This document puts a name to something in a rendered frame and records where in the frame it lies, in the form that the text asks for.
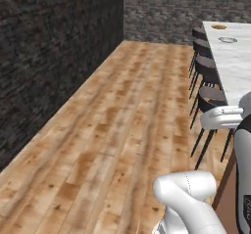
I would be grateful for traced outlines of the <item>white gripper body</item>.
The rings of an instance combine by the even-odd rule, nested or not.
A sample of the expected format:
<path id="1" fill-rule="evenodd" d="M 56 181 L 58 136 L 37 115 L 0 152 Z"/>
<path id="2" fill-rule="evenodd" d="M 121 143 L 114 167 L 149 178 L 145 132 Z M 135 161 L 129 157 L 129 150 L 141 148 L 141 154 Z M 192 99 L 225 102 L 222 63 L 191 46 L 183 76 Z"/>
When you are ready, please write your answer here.
<path id="1" fill-rule="evenodd" d="M 206 130 L 235 129 L 242 122 L 243 112 L 242 108 L 236 106 L 215 107 L 200 117 L 200 123 L 202 128 Z"/>

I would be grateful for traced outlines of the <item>dark round-seat bar stool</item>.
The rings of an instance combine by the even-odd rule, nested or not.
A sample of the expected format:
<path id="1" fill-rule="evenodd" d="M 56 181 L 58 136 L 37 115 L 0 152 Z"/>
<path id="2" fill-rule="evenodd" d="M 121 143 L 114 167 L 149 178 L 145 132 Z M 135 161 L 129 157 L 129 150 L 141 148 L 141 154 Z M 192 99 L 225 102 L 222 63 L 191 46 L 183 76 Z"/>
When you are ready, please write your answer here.
<path id="1" fill-rule="evenodd" d="M 204 68 L 213 68 L 215 66 L 209 43 L 202 39 L 193 40 L 194 55 L 190 64 L 190 69 L 195 69 L 194 74 Z"/>
<path id="2" fill-rule="evenodd" d="M 197 55 L 193 58 L 191 66 L 195 68 L 195 72 L 189 86 L 190 96 L 193 94 L 199 75 L 202 76 L 200 86 L 215 87 L 218 85 L 219 87 L 222 87 L 220 85 L 220 79 L 213 59 Z"/>
<path id="3" fill-rule="evenodd" d="M 192 123 L 190 124 L 190 129 L 193 126 L 193 123 L 194 123 L 194 121 L 195 121 L 195 119 L 197 117 L 197 114 L 198 114 L 199 110 L 202 113 L 206 113 L 206 112 L 208 112 L 211 109 L 214 109 L 216 107 L 226 106 L 227 105 L 224 92 L 222 90 L 219 90 L 219 89 L 216 89 L 216 88 L 213 88 L 213 87 L 208 87 L 208 86 L 202 86 L 202 87 L 199 88 L 196 99 L 194 101 L 194 105 L 195 105 L 196 100 L 198 100 L 198 105 L 197 105 L 197 108 L 195 110 L 195 114 L 193 116 Z M 192 157 L 194 155 L 194 152 L 195 152 L 195 150 L 196 150 L 196 148 L 197 148 L 197 146 L 198 146 L 198 144 L 200 142 L 201 137 L 204 134 L 204 131 L 205 131 L 205 129 L 202 127 L 201 131 L 199 133 L 199 136 L 198 136 L 198 138 L 197 138 L 197 140 L 196 140 L 196 142 L 194 144 L 194 147 L 192 149 L 190 157 Z M 208 146 L 209 146 L 209 144 L 210 144 L 210 142 L 211 142 L 211 140 L 213 138 L 213 135 L 216 132 L 217 132 L 217 129 L 211 129 L 209 131 L 206 142 L 205 142 L 205 144 L 203 146 L 203 149 L 201 151 L 201 154 L 199 156 L 197 164 L 196 164 L 196 166 L 194 168 L 195 170 L 201 164 L 202 159 L 203 159 L 203 157 L 204 157 L 204 155 L 205 155 L 205 153 L 207 151 L 207 148 L 208 148 Z M 230 142 L 230 139 L 231 139 L 232 135 L 233 135 L 233 129 L 230 129 L 229 132 L 228 132 L 225 147 L 224 147 L 224 150 L 223 150 L 223 153 L 222 153 L 221 162 L 224 160 L 226 150 L 228 148 L 228 145 L 229 145 L 229 142 Z"/>
<path id="4" fill-rule="evenodd" d="M 194 40 L 196 40 L 196 39 L 201 39 L 204 41 L 207 40 L 205 30 L 199 26 L 195 26 L 194 28 L 192 28 L 192 37 Z"/>

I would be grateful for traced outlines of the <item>brown kitchen island cabinet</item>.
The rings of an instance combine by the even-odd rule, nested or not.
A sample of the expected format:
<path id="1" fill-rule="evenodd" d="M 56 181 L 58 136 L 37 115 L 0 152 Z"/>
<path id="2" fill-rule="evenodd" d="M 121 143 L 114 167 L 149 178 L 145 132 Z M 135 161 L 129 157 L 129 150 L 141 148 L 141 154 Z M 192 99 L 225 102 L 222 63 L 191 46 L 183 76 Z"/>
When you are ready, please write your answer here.
<path id="1" fill-rule="evenodd" d="M 231 152 L 213 208 L 227 234 L 238 234 L 235 222 L 235 152 Z"/>

